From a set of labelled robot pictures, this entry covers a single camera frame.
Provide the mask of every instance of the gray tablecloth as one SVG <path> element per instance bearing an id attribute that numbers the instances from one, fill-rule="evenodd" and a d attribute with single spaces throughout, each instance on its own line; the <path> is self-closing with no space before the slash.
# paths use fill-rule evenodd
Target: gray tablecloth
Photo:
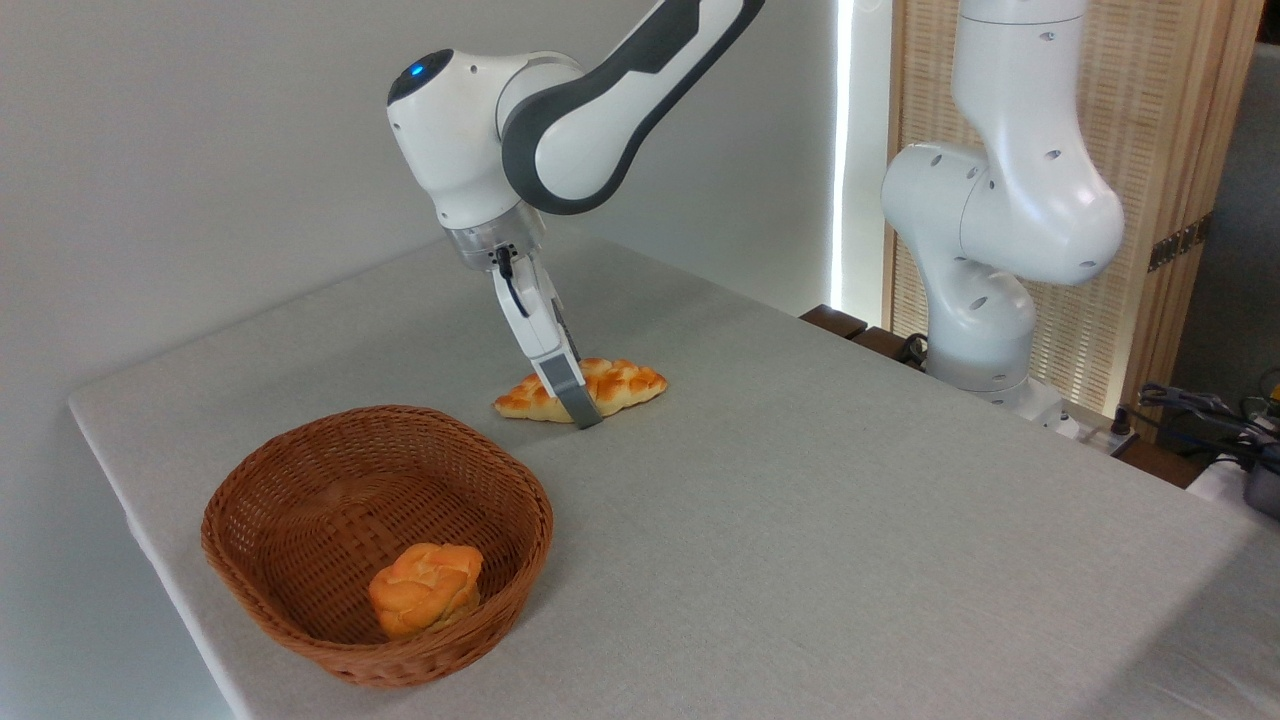
<path id="1" fill-rule="evenodd" d="M 545 252 L 584 355 L 671 389 L 586 432 L 499 419 L 529 373 L 435 245 L 72 398 L 236 711 L 264 719 L 1277 717 L 1280 534 L 603 241 Z M 270 437 L 440 409 L 541 479 L 547 569 L 486 657 L 408 691 L 274 644 L 205 564 Z"/>

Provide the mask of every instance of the wire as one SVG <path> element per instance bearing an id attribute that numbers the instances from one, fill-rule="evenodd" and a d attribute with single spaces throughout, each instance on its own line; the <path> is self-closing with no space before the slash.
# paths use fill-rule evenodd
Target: wire
<path id="1" fill-rule="evenodd" d="M 1235 433 L 1249 430 L 1275 437 L 1271 429 L 1254 420 L 1243 418 L 1231 411 L 1222 398 L 1207 392 L 1188 392 L 1181 388 L 1162 386 L 1160 383 L 1147 383 L 1138 393 L 1138 404 L 1144 407 L 1172 407 L 1194 414 L 1206 423 L 1226 428 Z"/>
<path id="2" fill-rule="evenodd" d="M 1180 433 L 1180 432 L 1178 432 L 1178 430 L 1175 430 L 1172 428 L 1169 428 L 1167 425 L 1160 423 L 1158 420 L 1153 420 L 1153 419 L 1143 415 L 1142 413 L 1138 413 L 1137 410 L 1134 410 L 1132 407 L 1126 407 L 1126 410 L 1134 418 L 1142 420 L 1143 423 L 1147 423 L 1148 425 L 1155 427 L 1157 430 L 1161 430 L 1161 432 L 1166 433 L 1169 437 L 1172 437 L 1175 439 L 1180 439 L 1183 442 L 1187 442 L 1187 443 L 1190 443 L 1190 445 L 1197 445 L 1197 446 L 1201 446 L 1201 447 L 1207 447 L 1210 450 L 1217 450 L 1220 454 L 1231 455 L 1234 457 L 1239 457 L 1239 459 L 1243 459 L 1243 460 L 1249 460 L 1252 462 L 1262 462 L 1262 464 L 1265 464 L 1267 466 L 1271 466 L 1271 464 L 1275 464 L 1275 462 L 1280 462 L 1280 455 L 1276 455 L 1275 452 L 1272 452 L 1270 450 L 1270 447 L 1275 447 L 1275 446 L 1265 446 L 1265 447 L 1261 448 L 1262 450 L 1261 452 L 1257 452 L 1257 451 L 1254 451 L 1254 448 L 1257 448 L 1258 446 L 1252 445 L 1252 443 L 1248 445 L 1248 446 L 1243 446 L 1238 441 L 1236 443 L 1228 445 L 1228 443 L 1222 443 L 1222 442 L 1215 442 L 1215 441 L 1211 441 L 1211 439 L 1204 439 L 1204 438 L 1189 436 L 1189 434 L 1185 434 L 1185 433 Z"/>

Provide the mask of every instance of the brown basket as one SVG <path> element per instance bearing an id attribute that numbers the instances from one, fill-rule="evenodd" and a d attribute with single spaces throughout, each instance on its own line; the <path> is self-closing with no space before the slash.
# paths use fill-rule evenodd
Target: brown basket
<path id="1" fill-rule="evenodd" d="M 547 561 L 552 507 L 527 468 L 435 410 L 365 407 L 253 451 L 205 509 L 209 564 L 284 647 L 358 685 L 443 678 L 507 634 Z M 484 553 L 480 607 L 388 641 L 369 582 L 419 542 Z"/>

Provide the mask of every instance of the bread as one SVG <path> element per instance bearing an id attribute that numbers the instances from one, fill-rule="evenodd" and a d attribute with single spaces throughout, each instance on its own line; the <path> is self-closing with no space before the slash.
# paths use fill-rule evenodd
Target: bread
<path id="1" fill-rule="evenodd" d="M 608 418 L 623 407 L 648 402 L 667 389 L 667 378 L 653 368 L 641 368 L 627 360 L 609 363 L 600 357 L 588 357 L 579 363 L 586 391 L 600 416 Z M 511 392 L 493 404 L 503 418 L 572 423 L 568 410 L 559 398 L 552 397 L 536 374 L 529 375 Z"/>
<path id="2" fill-rule="evenodd" d="M 415 544 L 369 583 L 378 624 L 393 641 L 447 628 L 480 606 L 484 559 L 461 544 Z"/>

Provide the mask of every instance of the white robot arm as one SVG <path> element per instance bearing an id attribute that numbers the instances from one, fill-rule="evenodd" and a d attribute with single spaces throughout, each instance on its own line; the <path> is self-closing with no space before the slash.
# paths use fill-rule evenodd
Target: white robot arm
<path id="1" fill-rule="evenodd" d="M 909 146 L 882 191 L 928 295 L 928 373 L 1048 427 L 1061 396 L 1029 378 L 1036 305 L 1014 274 L 1088 282 L 1124 237 L 1076 117 L 1085 5 L 963 0 L 951 87 L 986 151 Z"/>
<path id="2" fill-rule="evenodd" d="M 580 428 L 600 421 L 559 299 L 538 261 L 538 210 L 584 213 L 618 188 L 649 131 L 764 0 L 664 0 L 594 70 L 558 53 L 433 53 L 392 85 L 387 114 L 463 263 L 498 301 L 544 387 Z"/>

